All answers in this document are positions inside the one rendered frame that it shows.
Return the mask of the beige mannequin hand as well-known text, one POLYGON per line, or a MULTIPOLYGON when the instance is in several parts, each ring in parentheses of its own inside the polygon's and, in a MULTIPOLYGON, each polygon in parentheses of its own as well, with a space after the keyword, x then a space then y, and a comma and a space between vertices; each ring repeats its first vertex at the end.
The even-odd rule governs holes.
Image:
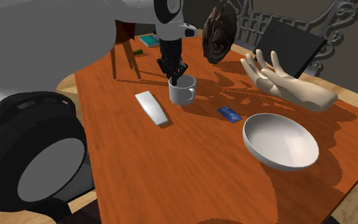
POLYGON ((274 51, 271 60, 273 69, 266 65, 260 49, 256 50, 255 59, 248 53, 240 60, 248 77, 260 90, 314 112, 329 109, 338 99, 338 94, 330 90, 287 74, 274 51))

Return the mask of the orange wooden table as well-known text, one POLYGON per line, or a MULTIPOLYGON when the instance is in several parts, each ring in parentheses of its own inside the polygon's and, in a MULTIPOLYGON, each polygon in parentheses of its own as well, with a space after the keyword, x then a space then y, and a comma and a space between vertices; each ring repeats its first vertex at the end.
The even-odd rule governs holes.
POLYGON ((200 38, 182 42, 195 100, 169 98, 156 64, 157 48, 138 39, 141 79, 121 46, 74 74, 102 224, 321 224, 358 182, 358 108, 337 101, 314 113, 258 90, 237 52, 216 65, 200 38), (136 94, 150 91, 168 122, 157 126, 136 94), (217 110, 228 106, 241 121, 217 110), (258 113, 290 118, 319 146, 310 167, 279 171, 260 163, 242 138, 244 120, 258 113))

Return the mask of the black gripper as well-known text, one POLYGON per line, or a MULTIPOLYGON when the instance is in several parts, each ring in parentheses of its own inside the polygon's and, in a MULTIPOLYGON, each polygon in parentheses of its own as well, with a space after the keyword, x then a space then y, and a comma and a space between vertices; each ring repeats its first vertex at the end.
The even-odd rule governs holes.
POLYGON ((168 79, 171 79, 171 85, 177 85, 177 79, 187 70, 188 65, 181 60, 182 39, 167 41, 159 39, 161 58, 157 63, 168 79))

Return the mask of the wooden stool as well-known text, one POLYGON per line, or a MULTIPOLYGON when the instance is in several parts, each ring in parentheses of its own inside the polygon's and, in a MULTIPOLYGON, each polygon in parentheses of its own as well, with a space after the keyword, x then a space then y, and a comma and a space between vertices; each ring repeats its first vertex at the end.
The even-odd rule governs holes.
POLYGON ((123 46, 130 69, 133 69, 138 79, 141 79, 139 68, 137 66, 134 57, 134 52, 132 50, 132 45, 130 44, 130 39, 134 39, 135 24, 126 23, 119 20, 116 20, 115 24, 116 24, 115 45, 123 46))

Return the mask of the blue card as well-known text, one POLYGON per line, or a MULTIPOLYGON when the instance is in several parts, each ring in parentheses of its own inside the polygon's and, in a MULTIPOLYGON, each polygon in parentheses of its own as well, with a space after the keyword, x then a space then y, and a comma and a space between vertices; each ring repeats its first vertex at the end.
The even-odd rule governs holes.
POLYGON ((219 108, 217 111, 221 113, 231 123, 235 123, 242 119, 240 115, 238 115, 236 112, 234 112, 234 110, 232 110, 228 106, 223 106, 222 108, 219 108))

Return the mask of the white mug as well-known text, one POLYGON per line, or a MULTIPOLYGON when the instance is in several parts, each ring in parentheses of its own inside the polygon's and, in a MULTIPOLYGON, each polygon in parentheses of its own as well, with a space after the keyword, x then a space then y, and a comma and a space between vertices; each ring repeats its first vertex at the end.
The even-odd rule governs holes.
POLYGON ((169 79, 169 96, 172 103, 179 106, 187 106, 192 103, 196 96, 196 79, 188 74, 177 79, 173 86, 172 78, 169 79))

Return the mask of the white bowl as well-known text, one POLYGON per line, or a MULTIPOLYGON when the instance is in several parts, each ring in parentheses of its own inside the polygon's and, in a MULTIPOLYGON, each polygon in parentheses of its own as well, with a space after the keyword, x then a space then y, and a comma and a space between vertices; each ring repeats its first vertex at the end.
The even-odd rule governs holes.
POLYGON ((298 171, 314 164, 319 147, 313 135, 281 115, 259 113, 244 122, 243 140, 261 163, 280 171, 298 171))

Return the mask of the white remote control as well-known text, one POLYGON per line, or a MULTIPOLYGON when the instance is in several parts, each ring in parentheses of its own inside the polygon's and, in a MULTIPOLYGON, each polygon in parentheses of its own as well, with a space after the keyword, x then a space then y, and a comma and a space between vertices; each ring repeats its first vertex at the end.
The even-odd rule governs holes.
POLYGON ((141 105, 144 112, 152 119, 152 121, 157 125, 163 125, 168 122, 162 107, 153 97, 150 91, 145 91, 135 95, 135 98, 141 105))

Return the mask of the dark brown round sculpture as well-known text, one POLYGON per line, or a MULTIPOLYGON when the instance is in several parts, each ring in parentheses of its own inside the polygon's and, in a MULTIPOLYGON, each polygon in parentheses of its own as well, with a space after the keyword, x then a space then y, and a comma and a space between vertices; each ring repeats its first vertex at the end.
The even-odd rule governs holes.
POLYGON ((210 64, 222 61, 231 50, 237 33, 237 14, 226 0, 217 3, 202 32, 203 56, 210 64))

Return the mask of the grey ornate metal chair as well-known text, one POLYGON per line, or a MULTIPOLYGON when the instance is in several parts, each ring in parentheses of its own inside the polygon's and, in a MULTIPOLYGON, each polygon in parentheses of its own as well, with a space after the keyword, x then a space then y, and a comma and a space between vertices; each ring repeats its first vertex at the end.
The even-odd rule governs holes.
POLYGON ((264 54, 267 63, 271 51, 279 56, 286 73, 299 78, 302 73, 318 76, 322 59, 334 54, 334 46, 343 39, 341 28, 354 19, 357 6, 351 0, 333 0, 311 22, 256 11, 253 0, 228 0, 237 14, 235 44, 264 54))

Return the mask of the teal book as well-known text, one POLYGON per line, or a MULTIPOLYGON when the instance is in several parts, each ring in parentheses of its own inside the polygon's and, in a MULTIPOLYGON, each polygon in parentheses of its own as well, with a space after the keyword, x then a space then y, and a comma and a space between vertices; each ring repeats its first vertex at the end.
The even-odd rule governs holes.
POLYGON ((155 34, 140 36, 139 40, 149 48, 156 47, 156 46, 160 45, 159 38, 155 34))

